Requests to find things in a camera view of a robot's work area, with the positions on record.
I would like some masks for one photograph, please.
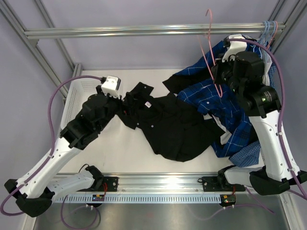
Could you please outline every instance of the black shirt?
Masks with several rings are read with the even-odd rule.
[[[155,154],[174,161],[189,161],[205,151],[224,133],[217,124],[172,93],[153,98],[153,87],[139,83],[130,93],[135,98],[135,114],[118,113],[123,123],[140,128]]]

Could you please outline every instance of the hanger hook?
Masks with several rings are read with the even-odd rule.
[[[208,37],[210,37],[211,24],[212,24],[212,21],[213,21],[213,16],[212,16],[212,10],[211,10],[210,8],[207,9],[206,16],[208,15],[208,12],[209,12],[209,14],[210,14],[210,24],[209,24]]]

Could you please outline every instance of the red wire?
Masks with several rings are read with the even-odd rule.
[[[102,184],[102,186],[104,187],[104,191],[105,191],[105,194],[104,194],[104,196],[106,196],[106,191],[107,191],[107,184],[106,184],[106,183],[104,183],[104,184]]]
[[[236,192],[236,186],[234,185],[234,190],[233,190],[231,196],[232,196],[233,194],[235,194],[235,192]]]

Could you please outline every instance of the metal bar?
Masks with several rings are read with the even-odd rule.
[[[293,4],[291,10],[289,10],[285,20],[284,20],[284,23],[286,24],[287,21],[289,20],[290,16],[293,14],[294,10],[297,8],[297,5],[300,3],[301,0],[296,0],[296,3]]]
[[[53,24],[53,22],[52,22],[52,20],[51,20],[51,17],[50,17],[50,15],[49,15],[48,11],[47,11],[46,8],[45,8],[43,2],[42,2],[41,0],[34,0],[34,3],[35,3],[35,5],[37,6],[37,8],[38,8],[40,14],[42,15],[42,17],[43,17],[43,19],[44,19],[46,25],[47,25],[49,28],[54,28],[55,26],[54,26],[54,24]],[[66,49],[64,43],[62,42],[62,40],[61,40],[61,39],[56,39],[55,42],[56,42],[56,44],[57,44],[59,50],[61,51],[63,57],[65,58],[67,64],[68,64],[69,67],[71,68],[71,70],[74,70],[74,67],[75,67],[75,66],[74,66],[73,60],[72,60],[72,58],[70,57],[70,55],[69,55],[69,53],[68,53],[68,51],[67,51],[67,49]]]
[[[0,0],[0,11],[5,17],[5,19],[8,21],[8,23],[12,26],[14,31],[18,34],[18,36],[23,41],[28,50],[31,52],[31,54],[34,56],[34,58],[38,61],[39,65],[43,68],[45,73],[52,80],[52,82],[56,86],[60,85],[61,81],[59,77],[56,75],[51,65],[46,61],[42,52],[38,49],[38,47],[36,48],[33,47],[31,45],[30,40],[24,35],[25,27],[22,25],[19,18],[16,16],[15,12],[11,8],[11,6],[7,3],[6,0]],[[66,87],[62,87],[60,89],[60,92],[63,95],[63,97],[66,97],[68,90]]]
[[[259,34],[263,32],[263,23],[224,23],[212,24],[211,34]],[[278,33],[284,29],[284,24],[278,24]],[[47,28],[30,29],[24,34],[29,39],[57,39],[80,37],[116,37],[116,36],[152,36],[152,35],[203,35],[209,31],[209,24],[191,25],[151,25],[126,27],[93,27],[93,28]]]
[[[291,12],[286,24],[285,29],[281,33],[280,37],[274,42],[272,46],[272,51],[275,53],[280,47],[282,42],[291,34],[293,29],[297,26],[300,19],[304,16],[307,11],[307,0],[300,0],[298,4],[295,5],[295,9]]]
[[[66,178],[74,173],[58,173],[54,180]],[[204,192],[198,179],[203,176],[216,176],[217,173],[103,173],[104,176],[118,177],[120,194],[210,194]],[[214,192],[231,194],[231,192]]]
[[[286,0],[278,0],[278,2],[276,3],[274,10],[272,11],[268,21],[275,21],[276,20],[279,13],[282,11],[285,3],[286,3]]]
[[[82,74],[82,71],[83,71],[83,66],[81,63],[77,63],[74,70],[73,70],[73,74],[72,74],[72,77],[75,78],[75,77],[79,77],[81,76]]]

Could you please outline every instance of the wire hanger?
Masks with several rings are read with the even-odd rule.
[[[273,39],[275,38],[275,35],[277,33],[277,30],[278,30],[278,23],[276,21],[273,21],[273,22],[274,22],[274,31],[272,32],[271,36],[268,38],[268,40],[270,40],[268,42],[268,45],[267,45],[268,49],[271,47],[271,43],[272,43]]]
[[[210,35],[210,33],[211,33],[211,24],[212,24],[212,21],[213,21],[213,15],[212,15],[212,11],[211,11],[210,8],[207,10],[206,16],[207,16],[208,12],[210,13],[210,24],[209,24],[209,31],[208,31],[207,39],[208,39],[208,41],[209,41],[209,48],[210,48],[210,52],[211,52],[212,62],[213,62],[213,65],[215,66],[216,63],[215,63],[214,54],[213,54],[213,51],[212,51],[212,46],[211,46],[211,35]],[[205,62],[206,62],[207,68],[208,68],[208,70],[209,70],[210,76],[211,76],[211,78],[212,78],[212,80],[213,80],[213,82],[214,82],[214,77],[213,77],[213,74],[212,74],[212,72],[211,72],[211,68],[210,68],[210,66],[209,66],[209,64],[208,64],[208,61],[207,61],[205,52],[203,51],[202,44],[201,44],[201,39],[200,39],[199,35],[197,35],[197,38],[198,38],[198,42],[199,42],[199,44],[200,44],[200,46],[201,46],[201,52],[202,52],[203,58],[205,59]],[[223,96],[223,90],[222,90],[221,85],[219,85],[220,92],[219,92],[219,90],[218,90],[218,88],[217,88],[217,85],[214,84],[214,86],[215,86],[215,89],[216,89],[216,91],[217,91],[217,94],[218,94],[219,97],[221,98],[221,97]]]

